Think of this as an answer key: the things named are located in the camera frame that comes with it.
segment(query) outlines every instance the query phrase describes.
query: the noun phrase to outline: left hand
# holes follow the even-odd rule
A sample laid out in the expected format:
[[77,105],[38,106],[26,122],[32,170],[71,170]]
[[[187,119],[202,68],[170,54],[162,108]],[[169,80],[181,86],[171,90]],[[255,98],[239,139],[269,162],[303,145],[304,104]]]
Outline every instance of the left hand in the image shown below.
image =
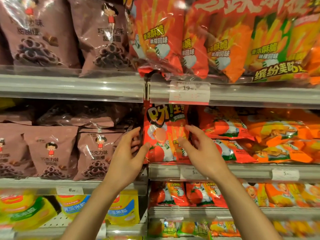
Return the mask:
[[136,179],[142,168],[144,158],[151,147],[150,143],[147,142],[139,149],[135,157],[132,156],[132,153],[138,149],[140,144],[137,139],[139,131],[140,127],[122,136],[103,180],[112,185],[118,192],[124,190]]

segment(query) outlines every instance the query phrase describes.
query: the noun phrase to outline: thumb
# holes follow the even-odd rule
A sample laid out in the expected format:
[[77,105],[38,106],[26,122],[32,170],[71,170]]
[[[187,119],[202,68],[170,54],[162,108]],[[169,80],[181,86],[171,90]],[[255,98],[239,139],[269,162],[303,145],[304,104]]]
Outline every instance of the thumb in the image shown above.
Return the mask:
[[137,155],[133,158],[137,164],[141,164],[141,165],[143,164],[144,158],[146,157],[146,154],[148,153],[150,147],[151,147],[151,144],[149,142],[147,142],[142,147],[140,147]]
[[191,145],[191,143],[186,138],[179,137],[178,142],[183,147],[183,149],[186,150],[186,153],[188,154],[189,157],[194,155],[194,153],[197,152],[197,149],[195,149],[193,145]]

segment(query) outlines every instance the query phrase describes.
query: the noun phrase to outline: shelf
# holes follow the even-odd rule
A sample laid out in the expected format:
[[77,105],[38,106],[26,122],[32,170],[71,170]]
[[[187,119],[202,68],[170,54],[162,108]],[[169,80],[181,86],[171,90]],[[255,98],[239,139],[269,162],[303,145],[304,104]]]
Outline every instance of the shelf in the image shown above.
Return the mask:
[[[320,220],[320,208],[261,208],[263,213],[271,220]],[[149,210],[149,219],[167,221],[231,221],[230,211],[220,207],[180,207],[156,206]]]
[[[50,180],[39,177],[24,179],[0,178],[0,189],[2,193],[19,194],[23,190],[35,191],[37,195],[56,195],[56,187],[82,187],[83,193],[90,195],[101,183],[100,180],[72,181],[72,180]],[[145,196],[148,191],[147,169],[141,170],[138,178],[126,187],[127,190],[136,189],[138,194]]]
[[[210,84],[209,105],[320,109],[320,86],[316,88],[279,87],[287,83]],[[151,103],[169,103],[170,81],[154,74],[148,82]]]
[[[149,240],[168,240],[167,237],[158,237],[158,238],[147,238]],[[179,240],[199,240],[199,237],[196,236],[183,236],[183,237],[179,237]],[[214,237],[214,240],[241,240],[241,237],[223,237],[223,236],[219,236],[219,237]],[[298,240],[298,239],[303,239],[303,240],[320,240],[320,236],[314,236],[314,237],[283,237],[283,240]]]
[[[229,164],[228,166],[237,178],[246,182],[272,182],[273,169],[298,170],[300,182],[320,182],[320,165]],[[150,164],[149,178],[153,181],[210,181],[197,171],[195,174],[188,173],[193,170],[192,165]]]
[[137,103],[145,98],[146,82],[135,72],[78,78],[81,70],[23,68],[0,67],[0,97]]
[[[36,230],[17,232],[15,237],[59,237],[66,230],[66,227],[71,223],[63,213],[60,213],[55,218],[46,222],[44,225]],[[130,236],[144,236],[147,234],[147,223],[139,223],[133,226],[117,226],[107,225],[106,235],[130,235]]]

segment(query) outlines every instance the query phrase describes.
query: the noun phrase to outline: price label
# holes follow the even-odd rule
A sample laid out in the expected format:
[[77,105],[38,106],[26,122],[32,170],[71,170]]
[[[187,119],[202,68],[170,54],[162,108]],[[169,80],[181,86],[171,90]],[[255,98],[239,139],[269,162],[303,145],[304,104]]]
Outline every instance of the price label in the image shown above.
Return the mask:
[[72,186],[72,187],[65,187],[65,186],[57,186],[57,195],[82,195],[83,189],[80,186]]
[[105,239],[106,237],[107,237],[107,226],[106,226],[106,222],[103,221],[96,239]]
[[299,181],[300,174],[297,169],[273,169],[273,181]]
[[0,225],[0,239],[13,240],[15,232],[11,225]]
[[170,82],[169,103],[209,105],[210,84],[207,82],[178,81]]
[[180,179],[181,180],[205,180],[195,167],[180,166]]

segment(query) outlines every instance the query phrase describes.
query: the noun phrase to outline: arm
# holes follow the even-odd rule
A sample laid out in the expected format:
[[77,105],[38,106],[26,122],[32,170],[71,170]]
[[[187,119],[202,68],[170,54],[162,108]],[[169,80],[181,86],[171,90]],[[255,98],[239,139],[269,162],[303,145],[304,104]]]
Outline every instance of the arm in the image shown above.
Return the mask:
[[178,139],[179,144],[188,153],[194,167],[218,185],[242,239],[281,240],[272,223],[229,170],[214,142],[195,126],[187,125],[186,129],[197,137],[194,144],[198,149],[182,137]]
[[67,227],[60,240],[94,240],[102,222],[117,195],[138,176],[150,143],[143,145],[135,157],[132,156],[140,144],[134,140],[140,127],[125,134],[116,148],[104,180],[93,191],[90,199]]

